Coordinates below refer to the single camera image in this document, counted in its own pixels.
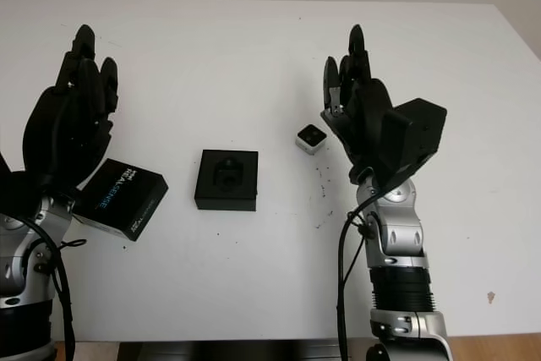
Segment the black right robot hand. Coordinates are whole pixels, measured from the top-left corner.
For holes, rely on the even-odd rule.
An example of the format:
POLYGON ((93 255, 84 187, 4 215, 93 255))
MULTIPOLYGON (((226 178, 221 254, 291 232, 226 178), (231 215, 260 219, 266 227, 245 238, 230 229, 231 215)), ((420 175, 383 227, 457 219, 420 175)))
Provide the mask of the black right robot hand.
POLYGON ((371 74, 360 25, 350 31, 348 54, 340 62, 327 58, 323 98, 320 116, 341 141, 352 163, 350 182, 360 184, 368 175, 376 174, 381 123, 391 108, 384 84, 371 74))

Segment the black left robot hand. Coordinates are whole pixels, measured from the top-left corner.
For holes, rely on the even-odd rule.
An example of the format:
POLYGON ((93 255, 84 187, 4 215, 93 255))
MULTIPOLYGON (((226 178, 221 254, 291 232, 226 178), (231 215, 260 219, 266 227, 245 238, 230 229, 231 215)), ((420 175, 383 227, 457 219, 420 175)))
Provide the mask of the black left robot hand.
POLYGON ((96 36, 81 25, 64 54, 56 83, 39 97, 25 126, 25 169, 19 189, 34 194, 78 187, 97 168, 111 140, 109 116, 117 109, 114 59, 95 61, 96 36))

